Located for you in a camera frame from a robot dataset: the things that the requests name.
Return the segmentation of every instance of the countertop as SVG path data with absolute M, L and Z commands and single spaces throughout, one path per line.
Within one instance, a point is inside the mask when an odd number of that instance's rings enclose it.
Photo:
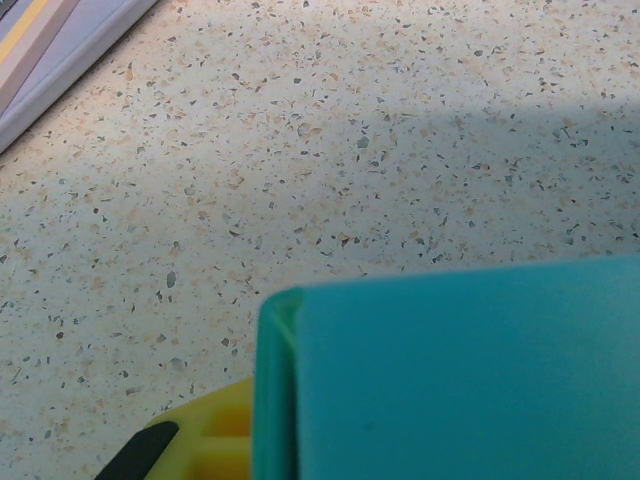
M 6 478 L 251 375 L 286 286 L 640 250 L 633 2 L 426 3 L 161 0 L 2 154 Z

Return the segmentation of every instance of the white tray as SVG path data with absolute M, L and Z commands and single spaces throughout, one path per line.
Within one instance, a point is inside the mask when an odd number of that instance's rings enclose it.
M 0 153 L 24 132 L 157 0 L 80 0 L 69 19 L 0 116 Z M 0 20 L 0 38 L 29 2 Z

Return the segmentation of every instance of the white object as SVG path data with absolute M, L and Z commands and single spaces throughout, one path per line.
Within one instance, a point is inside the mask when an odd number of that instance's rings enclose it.
M 12 44 L 7 45 L 6 55 L 0 48 L 0 115 L 47 51 L 77 3 L 78 0 L 41 0 L 32 3 L 11 31 L 14 42 L 10 41 Z
M 24 132 L 157 0 L 79 0 L 26 81 L 0 116 L 0 153 Z M 29 2 L 0 22 L 4 37 Z

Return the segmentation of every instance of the teal box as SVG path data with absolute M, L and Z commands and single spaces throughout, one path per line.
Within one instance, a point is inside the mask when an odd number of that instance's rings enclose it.
M 285 291 L 253 478 L 640 478 L 640 257 Z

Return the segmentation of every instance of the teal lid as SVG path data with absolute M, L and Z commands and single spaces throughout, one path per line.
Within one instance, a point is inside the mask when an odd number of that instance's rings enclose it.
M 254 408 L 256 479 L 640 478 L 640 257 L 278 294 Z

